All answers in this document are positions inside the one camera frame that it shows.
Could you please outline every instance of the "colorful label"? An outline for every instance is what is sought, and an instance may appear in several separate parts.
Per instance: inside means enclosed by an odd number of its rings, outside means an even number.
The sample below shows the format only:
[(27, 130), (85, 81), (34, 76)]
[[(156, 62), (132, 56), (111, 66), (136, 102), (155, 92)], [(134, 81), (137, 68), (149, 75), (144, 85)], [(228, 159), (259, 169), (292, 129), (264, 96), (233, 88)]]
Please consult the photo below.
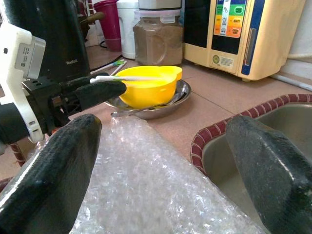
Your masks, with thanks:
[(214, 35), (240, 38), (246, 0), (217, 0)]

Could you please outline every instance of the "white container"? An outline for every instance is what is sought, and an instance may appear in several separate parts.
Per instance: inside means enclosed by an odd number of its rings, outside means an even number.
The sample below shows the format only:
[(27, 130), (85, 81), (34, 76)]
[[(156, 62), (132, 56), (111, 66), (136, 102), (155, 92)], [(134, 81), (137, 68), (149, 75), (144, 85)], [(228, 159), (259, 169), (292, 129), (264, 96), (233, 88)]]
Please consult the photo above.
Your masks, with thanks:
[(135, 59), (135, 37), (133, 26), (139, 21), (135, 21), (135, 11), (138, 10), (138, 0), (119, 0), (117, 2), (119, 17), (122, 56), (127, 59)]
[(180, 9), (181, 0), (138, 0), (140, 10)]

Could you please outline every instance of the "yellow bowl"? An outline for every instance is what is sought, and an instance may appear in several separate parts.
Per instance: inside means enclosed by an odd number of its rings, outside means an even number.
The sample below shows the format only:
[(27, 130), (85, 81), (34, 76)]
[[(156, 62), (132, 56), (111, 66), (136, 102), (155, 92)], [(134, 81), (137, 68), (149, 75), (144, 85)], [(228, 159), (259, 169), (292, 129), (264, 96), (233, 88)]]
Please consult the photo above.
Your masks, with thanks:
[(170, 101), (176, 91), (176, 82), (182, 78), (182, 69), (175, 66), (140, 66), (125, 69), (116, 76), (159, 77), (159, 80), (123, 81), (127, 91), (120, 99), (135, 109), (142, 109)]

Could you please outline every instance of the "spoon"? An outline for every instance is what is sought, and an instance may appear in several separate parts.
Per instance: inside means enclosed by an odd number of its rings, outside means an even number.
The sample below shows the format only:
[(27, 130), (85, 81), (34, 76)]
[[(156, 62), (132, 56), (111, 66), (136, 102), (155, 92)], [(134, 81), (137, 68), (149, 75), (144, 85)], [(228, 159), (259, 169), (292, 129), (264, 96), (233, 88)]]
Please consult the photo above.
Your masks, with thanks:
[(138, 113), (141, 111), (154, 110), (154, 109), (157, 109), (158, 107), (169, 106), (169, 105), (179, 101), (184, 96), (184, 94), (185, 93), (175, 93), (175, 95), (172, 97), (172, 99), (168, 103), (158, 104), (158, 105), (146, 107), (143, 109), (115, 111), (115, 112), (111, 113), (111, 116), (112, 117), (131, 116), (131, 115), (134, 115), (135, 113)]

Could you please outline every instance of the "sink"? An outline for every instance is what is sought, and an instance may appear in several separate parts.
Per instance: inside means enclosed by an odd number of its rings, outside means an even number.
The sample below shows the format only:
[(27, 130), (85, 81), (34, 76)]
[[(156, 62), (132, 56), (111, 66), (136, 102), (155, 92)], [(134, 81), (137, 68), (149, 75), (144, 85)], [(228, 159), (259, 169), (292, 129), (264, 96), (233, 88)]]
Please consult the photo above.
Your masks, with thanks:
[[(280, 130), (312, 162), (312, 95), (283, 95), (240, 113)], [(236, 168), (225, 136), (225, 119), (200, 130), (192, 142), (192, 163), (263, 230)]]

